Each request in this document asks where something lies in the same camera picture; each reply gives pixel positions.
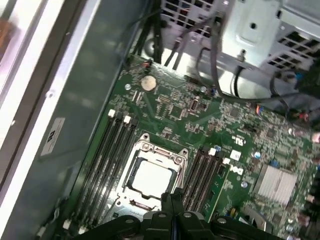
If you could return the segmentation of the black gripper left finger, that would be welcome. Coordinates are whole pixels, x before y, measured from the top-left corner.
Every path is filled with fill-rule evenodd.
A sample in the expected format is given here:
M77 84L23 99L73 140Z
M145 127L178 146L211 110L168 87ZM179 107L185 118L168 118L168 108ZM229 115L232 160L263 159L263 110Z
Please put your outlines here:
M82 240L170 240L173 229L172 193L161 195L161 210L146 213L143 220L123 215L81 234Z

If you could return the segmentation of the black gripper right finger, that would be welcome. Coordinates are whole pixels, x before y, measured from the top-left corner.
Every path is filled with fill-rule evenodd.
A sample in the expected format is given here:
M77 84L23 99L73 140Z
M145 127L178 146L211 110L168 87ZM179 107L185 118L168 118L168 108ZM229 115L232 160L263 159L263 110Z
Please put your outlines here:
M183 190L173 192L173 210L183 240L276 240L277 237L227 216L218 216L207 223L197 212L185 211Z

